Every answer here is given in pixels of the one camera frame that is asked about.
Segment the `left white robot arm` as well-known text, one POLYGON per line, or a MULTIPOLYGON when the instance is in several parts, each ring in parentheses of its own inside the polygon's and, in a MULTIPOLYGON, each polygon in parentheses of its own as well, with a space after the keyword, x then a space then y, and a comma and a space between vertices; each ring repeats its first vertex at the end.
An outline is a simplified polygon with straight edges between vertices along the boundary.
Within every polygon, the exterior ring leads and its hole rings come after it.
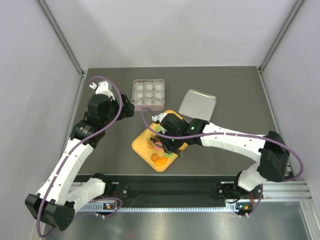
POLYGON ((96 197, 109 198, 114 191, 110 178, 101 173, 92 175, 81 187, 71 191, 80 168, 104 137, 106 126, 134 115, 128 96, 120 94, 119 103, 109 93, 95 94, 87 103, 87 111, 74 125, 67 146, 48 180, 35 194, 28 194, 25 205, 32 217, 64 231, 76 213, 96 197))

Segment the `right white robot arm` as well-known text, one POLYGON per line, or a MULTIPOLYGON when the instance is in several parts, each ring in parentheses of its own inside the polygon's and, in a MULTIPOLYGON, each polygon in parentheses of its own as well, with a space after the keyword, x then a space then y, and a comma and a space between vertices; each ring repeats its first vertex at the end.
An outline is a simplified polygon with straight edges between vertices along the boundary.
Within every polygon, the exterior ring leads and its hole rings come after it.
POLYGON ((157 138, 166 153, 177 154, 180 147, 187 144, 220 148, 252 159, 254 164, 237 174, 227 192, 230 197, 245 198, 265 182, 281 183, 285 180, 290 153, 277 132, 250 135, 219 127, 203 119, 186 121, 174 113, 160 113, 151 119, 161 128, 157 138))

